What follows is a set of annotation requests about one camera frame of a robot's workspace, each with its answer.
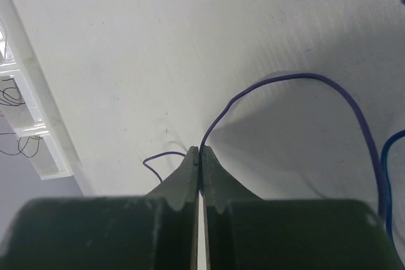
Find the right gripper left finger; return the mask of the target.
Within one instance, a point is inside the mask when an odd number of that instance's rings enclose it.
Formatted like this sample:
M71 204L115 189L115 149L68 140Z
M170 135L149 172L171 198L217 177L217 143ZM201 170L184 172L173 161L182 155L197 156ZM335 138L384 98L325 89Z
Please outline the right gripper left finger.
M199 151L144 196L28 201L1 242L2 269L195 269Z

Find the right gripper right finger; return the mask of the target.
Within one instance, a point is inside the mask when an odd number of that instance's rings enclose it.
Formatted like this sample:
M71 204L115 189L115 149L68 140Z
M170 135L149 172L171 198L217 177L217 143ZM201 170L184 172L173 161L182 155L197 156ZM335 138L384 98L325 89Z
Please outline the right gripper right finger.
M380 218L352 199L265 200L201 152L209 269L400 269Z

